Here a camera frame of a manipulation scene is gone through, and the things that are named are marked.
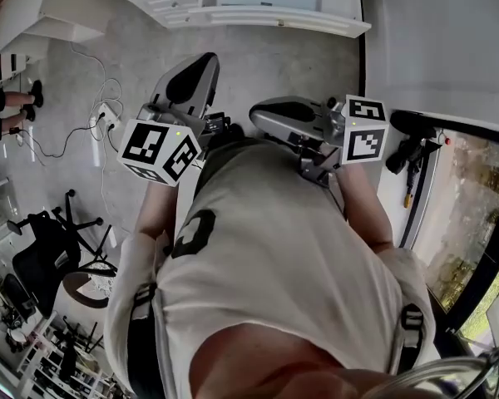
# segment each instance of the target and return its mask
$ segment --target backpack strap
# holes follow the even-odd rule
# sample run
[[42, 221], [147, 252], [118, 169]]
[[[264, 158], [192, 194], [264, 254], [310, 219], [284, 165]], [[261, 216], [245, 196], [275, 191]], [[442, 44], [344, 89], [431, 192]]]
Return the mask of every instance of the backpack strap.
[[165, 399], [156, 346], [156, 320], [151, 300], [157, 286], [152, 283], [135, 296], [127, 334], [127, 375], [140, 399]]
[[401, 312], [401, 327], [404, 331], [398, 374], [408, 371], [416, 364], [423, 344], [423, 312], [413, 303]]

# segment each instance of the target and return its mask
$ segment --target white wall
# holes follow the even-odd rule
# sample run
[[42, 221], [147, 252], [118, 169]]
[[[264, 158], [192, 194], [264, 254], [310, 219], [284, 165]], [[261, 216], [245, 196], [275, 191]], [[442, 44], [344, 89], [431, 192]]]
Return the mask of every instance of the white wall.
[[367, 96], [499, 130], [499, 0], [363, 0]]

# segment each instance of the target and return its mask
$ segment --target black office chair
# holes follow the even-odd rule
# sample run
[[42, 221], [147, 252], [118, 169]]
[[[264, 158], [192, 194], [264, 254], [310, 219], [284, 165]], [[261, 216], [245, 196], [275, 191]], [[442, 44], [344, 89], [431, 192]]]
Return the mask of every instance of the black office chair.
[[[74, 190], [69, 190], [66, 194], [66, 219], [61, 217], [62, 210], [57, 207], [52, 211], [57, 220], [50, 219], [48, 212], [42, 211], [39, 214], [28, 215], [27, 219], [19, 223], [7, 222], [8, 228], [20, 235], [22, 235], [22, 227], [27, 224], [32, 226], [35, 242], [18, 253], [13, 258], [12, 265], [24, 290], [34, 300], [39, 312], [45, 318], [49, 318], [52, 314], [57, 290], [68, 274], [95, 274], [110, 278], [116, 276], [117, 269], [106, 262], [106, 255], [102, 255], [102, 248], [111, 226], [107, 228], [98, 248], [93, 249], [78, 231], [95, 224], [102, 225], [103, 219], [98, 218], [92, 222], [74, 224], [70, 207], [70, 197], [74, 195]], [[82, 259], [80, 244], [94, 257], [91, 262], [81, 267], [79, 265]], [[78, 297], [86, 298], [77, 291], [69, 290], [70, 288], [67, 288], [67, 292], [77, 301], [79, 301]], [[99, 300], [99, 302], [104, 302], [105, 306], [107, 301]]]

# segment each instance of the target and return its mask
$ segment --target leg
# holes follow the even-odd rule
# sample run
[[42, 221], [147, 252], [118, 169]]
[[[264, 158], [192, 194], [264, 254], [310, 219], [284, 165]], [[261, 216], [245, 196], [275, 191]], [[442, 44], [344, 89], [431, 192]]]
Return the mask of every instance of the leg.
[[100, 222], [98, 221], [98, 219], [96, 219], [96, 220], [94, 220], [92, 222], [86, 222], [86, 223], [77, 224], [76, 225], [76, 230], [82, 230], [82, 229], [90, 228], [91, 226], [94, 226], [95, 224], [97, 224], [98, 226], [100, 226]]
[[27, 112], [25, 110], [21, 110], [20, 113], [15, 116], [9, 116], [8, 118], [2, 119], [2, 131], [7, 132], [9, 129], [18, 126], [24, 120], [26, 120]]
[[71, 211], [71, 208], [70, 208], [70, 198], [69, 198], [68, 193], [65, 194], [65, 214], [67, 216], [67, 222], [70, 225], [73, 225], [74, 224], [74, 220], [72, 220], [72, 211]]
[[6, 91], [6, 106], [22, 106], [32, 105], [35, 101], [35, 96], [18, 91]]
[[[59, 223], [61, 223], [65, 227], [65, 229], [67, 229], [70, 226], [69, 223], [58, 212], [56, 212], [55, 210], [53, 210], [52, 212], [53, 215], [56, 216], [56, 219], [59, 220]], [[92, 247], [86, 242], [86, 240], [82, 238], [81, 235], [79, 235], [77, 231], [75, 230], [72, 231], [72, 229], [73, 226], [72, 228], [68, 229], [68, 231], [73, 232], [74, 237], [77, 239], [77, 242], [83, 245], [83, 247], [85, 247], [85, 249], [93, 256], [96, 256], [96, 251], [92, 249]]]
[[98, 248], [96, 249], [96, 255], [100, 255], [100, 257], [101, 257], [101, 250], [103, 249], [103, 244], [106, 243], [107, 235], [109, 234], [111, 229], [112, 229], [111, 225], [107, 226], [106, 234], [103, 235], [103, 239], [101, 240], [100, 245], [98, 245]]

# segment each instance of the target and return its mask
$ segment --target black shoe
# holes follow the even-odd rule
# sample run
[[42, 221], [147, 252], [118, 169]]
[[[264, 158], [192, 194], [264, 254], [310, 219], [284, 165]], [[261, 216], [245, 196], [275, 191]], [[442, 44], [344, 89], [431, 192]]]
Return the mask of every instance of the black shoe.
[[22, 109], [27, 112], [26, 120], [34, 122], [35, 121], [35, 110], [33, 109], [33, 105], [24, 105]]
[[32, 86], [32, 90], [28, 93], [28, 95], [33, 95], [35, 97], [35, 101], [33, 101], [33, 105], [37, 108], [40, 108], [44, 103], [44, 98], [42, 97], [42, 83], [39, 80], [35, 80]]

